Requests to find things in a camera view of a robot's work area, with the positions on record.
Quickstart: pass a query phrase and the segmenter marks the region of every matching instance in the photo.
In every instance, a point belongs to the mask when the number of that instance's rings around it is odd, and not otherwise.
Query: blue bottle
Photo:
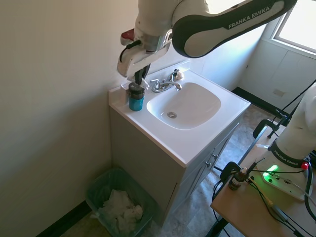
[[[145,89],[132,82],[128,86],[129,90],[129,108],[133,111],[140,111],[143,108]]]

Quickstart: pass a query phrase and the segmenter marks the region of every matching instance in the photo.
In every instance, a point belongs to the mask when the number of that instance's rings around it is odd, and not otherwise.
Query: sink countertop
[[[191,82],[198,84],[216,95],[221,101],[218,112],[203,124],[191,129],[178,129],[156,118],[147,109],[147,103],[158,95],[170,93],[175,88],[161,93],[146,90],[143,109],[132,111],[128,104],[120,99],[120,87],[109,91],[109,105],[139,129],[144,135],[164,150],[182,167],[188,166],[227,126],[229,126],[249,106],[250,102],[209,81],[208,79],[185,68],[187,64],[178,64],[147,76],[146,81],[166,78],[173,69],[179,68],[184,79],[177,81],[184,85]]]

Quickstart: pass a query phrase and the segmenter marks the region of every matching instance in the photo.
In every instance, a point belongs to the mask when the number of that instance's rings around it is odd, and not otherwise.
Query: faucet handle
[[[154,85],[154,88],[155,89],[159,89],[160,88],[160,81],[159,81],[159,79],[154,79],[154,80],[151,80],[151,81],[149,81],[150,83],[155,83],[155,85]]]
[[[174,77],[177,75],[177,73],[178,73],[179,71],[180,71],[179,69],[175,69],[175,70],[170,74],[170,76],[168,77],[168,81],[172,81],[172,82],[173,82]]]

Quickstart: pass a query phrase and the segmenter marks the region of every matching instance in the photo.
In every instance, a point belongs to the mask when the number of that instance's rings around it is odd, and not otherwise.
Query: window
[[[281,20],[274,39],[316,53],[316,0],[298,0]]]

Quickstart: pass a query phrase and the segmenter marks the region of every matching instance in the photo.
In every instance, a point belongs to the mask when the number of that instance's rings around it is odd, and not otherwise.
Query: wall outlet
[[[285,92],[284,92],[284,91],[281,91],[281,90],[278,90],[278,89],[275,89],[275,90],[273,91],[273,94],[274,94],[274,95],[277,95],[277,96],[279,96],[279,97],[282,97],[282,96],[285,94]]]

